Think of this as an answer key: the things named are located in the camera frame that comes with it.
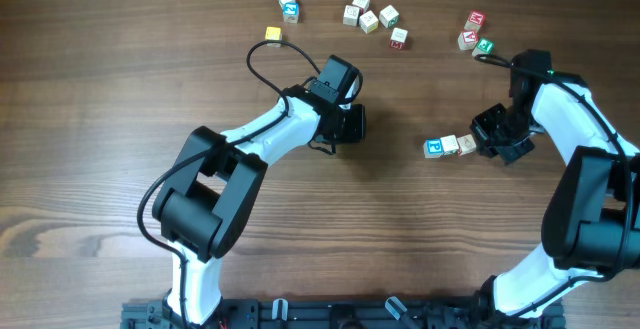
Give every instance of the wooden tabletop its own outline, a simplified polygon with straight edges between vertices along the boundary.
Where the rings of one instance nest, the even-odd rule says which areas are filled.
[[[467,134],[509,104],[508,71],[458,49],[473,9],[496,53],[550,50],[640,143],[640,0],[371,0],[400,12],[402,51],[389,29],[343,25],[351,0],[298,1],[300,22],[284,24],[277,0],[0,0],[1,328],[113,328],[121,303],[170,288],[170,257],[139,234],[137,203],[193,129],[273,106],[245,65],[267,26],[319,65],[335,54],[362,71],[368,136],[269,169],[225,257],[227,298],[467,295],[537,245],[564,170],[548,137],[509,166],[423,156],[427,138]],[[313,74],[288,48],[254,61],[281,87]],[[575,290],[569,328],[637,327],[638,285],[626,272]]]

